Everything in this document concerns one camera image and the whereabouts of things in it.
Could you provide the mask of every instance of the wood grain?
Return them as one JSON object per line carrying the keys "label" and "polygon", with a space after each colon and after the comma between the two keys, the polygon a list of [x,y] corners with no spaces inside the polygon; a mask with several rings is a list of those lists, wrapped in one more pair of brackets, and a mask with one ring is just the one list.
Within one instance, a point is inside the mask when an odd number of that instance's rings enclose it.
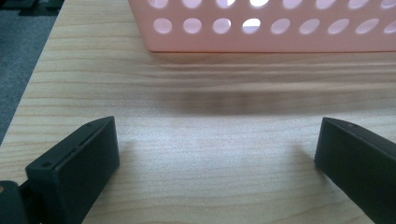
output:
{"label": "wood grain", "polygon": [[127,1],[68,0],[0,179],[113,115],[121,167],[84,223],[372,223],[314,167],[322,117],[396,141],[396,53],[157,54]]}

